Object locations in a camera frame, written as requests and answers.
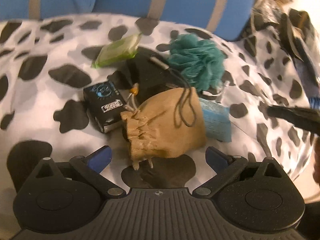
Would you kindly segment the blue tissue pack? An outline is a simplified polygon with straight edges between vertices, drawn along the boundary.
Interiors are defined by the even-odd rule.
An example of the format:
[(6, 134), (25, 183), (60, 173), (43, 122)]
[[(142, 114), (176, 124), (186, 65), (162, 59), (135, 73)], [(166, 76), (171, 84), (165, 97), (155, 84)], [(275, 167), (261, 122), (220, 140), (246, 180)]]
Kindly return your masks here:
[(229, 108), (203, 98), (199, 98), (199, 101), (203, 112), (206, 136), (221, 142), (231, 142)]

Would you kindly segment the tan burlap drawstring pouch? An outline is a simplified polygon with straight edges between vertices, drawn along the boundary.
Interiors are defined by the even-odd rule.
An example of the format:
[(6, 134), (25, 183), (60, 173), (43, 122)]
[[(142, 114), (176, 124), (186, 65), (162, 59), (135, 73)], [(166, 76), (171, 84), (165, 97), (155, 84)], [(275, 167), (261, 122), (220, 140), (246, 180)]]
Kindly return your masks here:
[(134, 111), (120, 114), (135, 170), (152, 158), (177, 158), (207, 142), (196, 89), (174, 88), (156, 94)]

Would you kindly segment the cow print blanket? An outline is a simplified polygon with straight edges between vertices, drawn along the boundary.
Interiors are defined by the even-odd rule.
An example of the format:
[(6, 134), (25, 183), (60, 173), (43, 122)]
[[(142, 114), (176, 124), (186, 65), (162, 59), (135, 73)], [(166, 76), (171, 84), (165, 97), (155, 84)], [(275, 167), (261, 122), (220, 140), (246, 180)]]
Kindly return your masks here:
[(68, 161), (109, 145), (112, 161), (103, 176), (122, 188), (137, 180), (121, 129), (101, 133), (84, 105), (83, 88), (116, 71), (116, 67), (92, 68), (92, 61), (103, 45), (132, 34), (142, 35), (144, 51), (167, 56), (170, 41), (187, 33), (213, 40), (225, 56), (222, 80), (227, 87), (220, 101), (231, 111), (232, 142), (208, 140), (207, 144), (257, 161), (271, 155), (306, 202), (319, 199), (312, 177), (312, 136), (265, 112), (268, 104), (309, 104), (274, 28), (228, 42), (200, 28), (123, 15), (5, 21), (1, 23), (1, 239), (20, 230), (12, 210), (16, 196), (12, 181), (28, 174), (43, 157)]

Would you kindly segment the black tissue pack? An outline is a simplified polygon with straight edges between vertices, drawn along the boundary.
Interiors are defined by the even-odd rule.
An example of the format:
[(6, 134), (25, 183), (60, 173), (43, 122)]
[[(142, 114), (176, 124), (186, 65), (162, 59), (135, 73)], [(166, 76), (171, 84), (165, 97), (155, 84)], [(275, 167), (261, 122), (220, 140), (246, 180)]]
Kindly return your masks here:
[(96, 83), (83, 90), (88, 110), (102, 133), (108, 133), (121, 125), (121, 112), (126, 101), (111, 81)]

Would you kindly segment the teal mesh bath loofah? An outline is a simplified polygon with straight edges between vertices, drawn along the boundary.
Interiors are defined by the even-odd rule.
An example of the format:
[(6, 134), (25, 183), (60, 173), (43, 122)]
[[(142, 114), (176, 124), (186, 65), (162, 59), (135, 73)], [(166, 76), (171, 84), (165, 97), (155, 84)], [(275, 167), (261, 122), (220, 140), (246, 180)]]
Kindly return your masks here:
[(195, 34), (178, 35), (170, 42), (169, 51), (169, 66), (198, 92), (222, 85), (225, 55), (214, 41), (200, 40)]

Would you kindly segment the dark clutter pile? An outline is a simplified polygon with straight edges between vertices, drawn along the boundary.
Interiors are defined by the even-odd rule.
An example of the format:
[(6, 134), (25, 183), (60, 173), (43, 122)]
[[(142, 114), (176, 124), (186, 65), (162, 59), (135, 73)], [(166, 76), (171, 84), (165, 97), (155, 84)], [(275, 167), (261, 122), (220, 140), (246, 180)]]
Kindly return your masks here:
[(250, 24), (252, 31), (275, 27), (285, 50), (304, 63), (312, 82), (319, 86), (319, 32), (306, 11), (284, 12), (273, 0), (266, 0), (252, 9)]

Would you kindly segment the blue striped cushion right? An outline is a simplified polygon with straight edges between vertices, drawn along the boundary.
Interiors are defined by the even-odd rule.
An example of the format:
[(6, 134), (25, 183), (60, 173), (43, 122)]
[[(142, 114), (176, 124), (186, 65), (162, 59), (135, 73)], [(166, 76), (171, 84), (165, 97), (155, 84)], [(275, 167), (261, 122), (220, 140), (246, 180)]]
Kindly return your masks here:
[(253, 4), (254, 0), (95, 0), (93, 10), (188, 24), (234, 41)]

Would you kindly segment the green wet wipes pack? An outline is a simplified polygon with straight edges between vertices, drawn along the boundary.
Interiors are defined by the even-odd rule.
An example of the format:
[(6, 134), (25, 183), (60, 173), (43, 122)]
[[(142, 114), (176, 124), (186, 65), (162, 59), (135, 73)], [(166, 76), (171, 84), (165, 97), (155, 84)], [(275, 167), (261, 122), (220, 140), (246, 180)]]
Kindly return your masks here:
[(141, 38), (142, 34), (133, 34), (103, 46), (92, 67), (101, 68), (134, 58)]

